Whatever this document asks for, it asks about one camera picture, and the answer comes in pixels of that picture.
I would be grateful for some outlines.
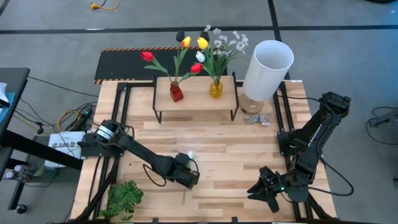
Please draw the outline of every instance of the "glass vase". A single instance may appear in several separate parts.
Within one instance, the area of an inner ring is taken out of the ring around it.
[[[175,81],[172,81],[170,83],[170,96],[172,97],[174,102],[184,99],[184,95],[182,94],[182,91],[178,86],[178,83]]]
[[[220,98],[223,94],[223,83],[218,81],[217,83],[212,81],[210,83],[210,96],[214,99]]]

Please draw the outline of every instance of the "yellow vase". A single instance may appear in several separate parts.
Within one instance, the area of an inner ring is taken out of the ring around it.
[[[220,98],[223,94],[223,83],[218,81],[218,85],[213,81],[210,83],[210,96],[214,99]]]

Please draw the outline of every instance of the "white cylinder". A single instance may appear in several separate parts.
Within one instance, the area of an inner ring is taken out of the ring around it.
[[[276,40],[257,44],[243,82],[244,93],[254,101],[269,100],[294,61],[292,50]]]

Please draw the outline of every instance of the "yellow tulip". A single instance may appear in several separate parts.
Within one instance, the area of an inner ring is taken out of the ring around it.
[[[198,46],[199,48],[201,48],[202,50],[206,49],[207,46],[209,46],[209,43],[207,42],[206,39],[204,39],[203,37],[199,37],[198,38]]]
[[[185,39],[182,40],[181,45],[183,47],[189,47],[190,43],[191,43],[191,37],[186,37]]]

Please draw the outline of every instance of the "floor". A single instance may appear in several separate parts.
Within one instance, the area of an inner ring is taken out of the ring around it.
[[[398,177],[398,148],[372,141],[365,129],[373,108],[398,106],[398,2],[121,0],[115,11],[92,11],[90,2],[0,0],[4,9],[0,15],[0,67],[29,67],[32,77],[95,95],[100,86],[94,85],[93,79],[103,48],[168,46],[174,44],[175,35],[168,30],[206,24],[244,29],[241,32],[255,46],[275,39],[270,27],[276,26],[271,19],[276,16],[280,36],[295,54],[291,79],[304,81],[307,96],[318,98],[334,91],[352,99],[349,116],[323,150],[325,159],[355,186],[354,195],[333,197],[338,216],[357,222],[398,220],[398,189],[392,181]],[[113,4],[108,0],[106,5]],[[270,6],[275,14],[270,13]],[[246,53],[248,61],[252,50]],[[229,70],[244,78],[247,65],[237,61]],[[22,98],[51,123],[65,110],[96,100],[35,80],[29,80]],[[18,107],[29,109],[22,102]],[[310,109],[314,113],[318,105],[310,102]],[[28,138],[35,135],[18,120],[12,120],[9,129]],[[370,131],[383,141],[397,141],[389,125]],[[24,157],[17,151],[14,154]],[[330,170],[327,174],[332,191],[349,190],[336,174]],[[62,222],[72,205],[78,178],[77,171],[64,169],[50,187],[26,188],[21,203],[29,212],[23,215],[6,210],[15,183],[0,182],[0,224]]]

